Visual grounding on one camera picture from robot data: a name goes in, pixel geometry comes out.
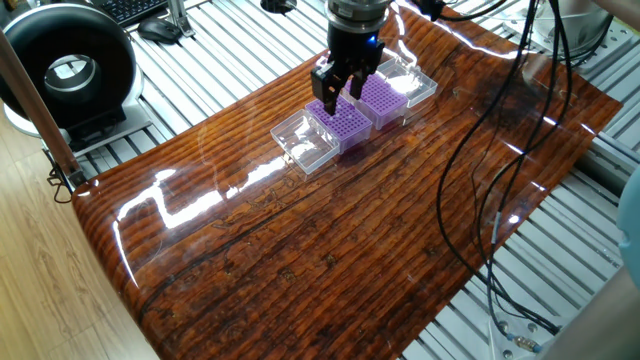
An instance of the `cable connector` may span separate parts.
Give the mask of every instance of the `cable connector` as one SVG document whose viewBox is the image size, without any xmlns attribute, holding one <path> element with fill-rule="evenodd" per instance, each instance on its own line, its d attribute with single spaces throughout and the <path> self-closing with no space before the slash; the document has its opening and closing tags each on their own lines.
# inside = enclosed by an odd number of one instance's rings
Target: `cable connector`
<svg viewBox="0 0 640 360">
<path fill-rule="evenodd" d="M 537 342 L 524 336 L 515 336 L 511 341 L 513 341 L 513 343 L 516 344 L 519 348 L 525 349 L 532 353 L 539 353 L 542 350 L 542 346 L 538 345 Z"/>
<path fill-rule="evenodd" d="M 491 243 L 498 243 L 498 228 L 500 228 L 500 220 L 502 220 L 502 212 L 498 211 L 496 213 L 496 218 L 493 221 L 493 233 L 491 234 Z"/>
</svg>

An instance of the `transparent container lid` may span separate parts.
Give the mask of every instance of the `transparent container lid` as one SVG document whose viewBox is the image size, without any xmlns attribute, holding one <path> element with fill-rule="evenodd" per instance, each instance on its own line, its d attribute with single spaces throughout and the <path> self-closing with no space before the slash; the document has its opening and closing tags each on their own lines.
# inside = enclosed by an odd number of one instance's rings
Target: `transparent container lid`
<svg viewBox="0 0 640 360">
<path fill-rule="evenodd" d="M 380 64 L 378 73 L 391 87 L 409 99 L 408 108 L 435 94 L 438 88 L 438 84 L 420 71 L 419 66 L 399 57 Z"/>
<path fill-rule="evenodd" d="M 307 175 L 340 151 L 338 138 L 307 110 L 298 111 L 271 129 L 271 136 Z"/>
</svg>

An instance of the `computer keyboard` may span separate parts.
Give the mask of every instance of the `computer keyboard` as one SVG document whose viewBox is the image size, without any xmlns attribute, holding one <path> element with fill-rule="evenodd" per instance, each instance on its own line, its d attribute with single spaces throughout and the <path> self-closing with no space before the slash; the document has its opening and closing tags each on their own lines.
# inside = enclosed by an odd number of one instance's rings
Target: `computer keyboard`
<svg viewBox="0 0 640 360">
<path fill-rule="evenodd" d="M 167 0 L 104 0 L 96 5 L 116 20 L 118 25 L 125 27 L 164 9 Z"/>
</svg>

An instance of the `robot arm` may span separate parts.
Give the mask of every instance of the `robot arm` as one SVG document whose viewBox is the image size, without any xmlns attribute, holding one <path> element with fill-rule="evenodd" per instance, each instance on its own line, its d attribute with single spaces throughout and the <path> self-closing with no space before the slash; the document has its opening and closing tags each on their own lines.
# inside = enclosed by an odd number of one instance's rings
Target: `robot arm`
<svg viewBox="0 0 640 360">
<path fill-rule="evenodd" d="M 311 71 L 313 95 L 333 115 L 340 90 L 351 75 L 350 94 L 360 99 L 367 76 L 376 72 L 384 42 L 378 39 L 380 28 L 389 16 L 392 0 L 328 0 L 325 6 L 329 29 L 327 43 L 330 56 L 324 66 Z M 414 0 L 423 14 L 432 20 L 440 14 L 444 3 L 438 0 Z"/>
</svg>

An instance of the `wooden floor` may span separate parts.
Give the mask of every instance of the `wooden floor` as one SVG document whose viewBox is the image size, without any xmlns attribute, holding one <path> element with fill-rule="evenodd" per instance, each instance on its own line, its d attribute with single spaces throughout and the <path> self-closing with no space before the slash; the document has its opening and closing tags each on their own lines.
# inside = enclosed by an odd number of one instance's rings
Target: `wooden floor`
<svg viewBox="0 0 640 360">
<path fill-rule="evenodd" d="M 13 129 L 2 112 L 0 360 L 157 359 L 107 282 L 71 205 L 53 201 L 50 169 L 39 140 Z"/>
</svg>

